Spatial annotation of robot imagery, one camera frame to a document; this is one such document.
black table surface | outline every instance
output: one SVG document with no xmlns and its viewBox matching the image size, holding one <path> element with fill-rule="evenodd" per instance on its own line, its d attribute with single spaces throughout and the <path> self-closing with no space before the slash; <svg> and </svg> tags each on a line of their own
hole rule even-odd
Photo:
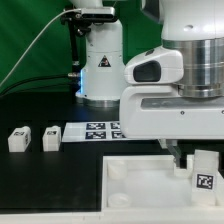
<svg viewBox="0 0 224 224">
<path fill-rule="evenodd" d="M 19 93 L 0 99 L 0 213 L 94 212 L 101 210 L 104 155 L 169 154 L 158 141 L 63 143 L 59 152 L 43 152 L 47 127 L 66 122 L 118 121 L 119 108 L 72 104 L 69 93 Z M 31 128 L 25 153 L 9 153 L 15 128 Z M 180 141 L 183 153 L 195 149 L 222 152 L 223 141 Z"/>
</svg>

white block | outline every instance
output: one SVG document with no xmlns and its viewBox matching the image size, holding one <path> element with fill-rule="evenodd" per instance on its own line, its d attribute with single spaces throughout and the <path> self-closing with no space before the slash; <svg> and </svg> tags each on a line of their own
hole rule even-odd
<svg viewBox="0 0 224 224">
<path fill-rule="evenodd" d="M 59 151 L 61 144 L 61 128 L 53 126 L 46 128 L 43 136 L 44 152 Z"/>
<path fill-rule="evenodd" d="M 16 128 L 8 138 L 9 152 L 25 152 L 30 142 L 30 128 L 27 126 Z"/>
<path fill-rule="evenodd" d="M 195 151 L 192 177 L 192 203 L 194 205 L 216 205 L 218 165 L 218 152 Z"/>
</svg>

blue light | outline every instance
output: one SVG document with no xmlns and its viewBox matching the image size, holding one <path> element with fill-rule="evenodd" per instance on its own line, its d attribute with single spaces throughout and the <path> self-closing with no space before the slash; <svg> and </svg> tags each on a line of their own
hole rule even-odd
<svg viewBox="0 0 224 224">
<path fill-rule="evenodd" d="M 81 77 L 80 77 L 80 92 L 83 94 L 83 70 L 81 70 Z"/>
</svg>

white cube with marker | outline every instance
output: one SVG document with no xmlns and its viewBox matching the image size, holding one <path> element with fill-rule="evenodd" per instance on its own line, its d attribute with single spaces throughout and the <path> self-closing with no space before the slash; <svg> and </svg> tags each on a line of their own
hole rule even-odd
<svg viewBox="0 0 224 224">
<path fill-rule="evenodd" d="M 44 152 L 59 151 L 61 144 L 61 128 L 53 126 L 46 128 L 43 136 Z"/>
<path fill-rule="evenodd" d="M 27 126 L 16 128 L 8 138 L 9 152 L 25 152 L 30 142 L 30 128 Z"/>
</svg>

black cable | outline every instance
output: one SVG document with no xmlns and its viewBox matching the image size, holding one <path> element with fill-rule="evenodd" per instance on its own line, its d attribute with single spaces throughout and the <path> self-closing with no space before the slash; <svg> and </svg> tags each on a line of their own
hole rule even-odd
<svg viewBox="0 0 224 224">
<path fill-rule="evenodd" d="M 26 83 L 30 83 L 30 82 L 35 82 L 35 81 L 43 81 L 43 80 L 49 80 L 49 79 L 62 79 L 62 78 L 68 78 L 67 75 L 54 75 L 54 76 L 43 76 L 43 77 L 33 77 L 33 78 L 29 78 L 29 79 L 24 79 L 22 81 L 19 81 L 15 84 L 12 84 L 11 86 L 8 86 L 7 88 L 5 88 L 1 94 L 1 95 L 5 95 L 7 94 L 7 92 L 9 92 L 10 90 L 16 88 L 17 86 L 21 86 L 23 84 Z"/>
<path fill-rule="evenodd" d="M 38 86 L 38 87 L 33 87 L 33 88 L 28 88 L 28 89 L 21 89 L 17 90 L 14 92 L 6 93 L 6 94 L 1 94 L 0 97 L 5 97 L 9 94 L 14 94 L 14 93 L 20 93 L 20 92 L 25 92 L 25 91 L 30 91 L 30 90 L 35 90 L 35 89 L 44 89 L 44 88 L 51 88 L 51 87 L 58 87 L 58 86 L 67 86 L 70 85 L 70 83 L 60 83 L 60 84 L 54 84 L 54 85 L 45 85 L 45 86 Z"/>
</svg>

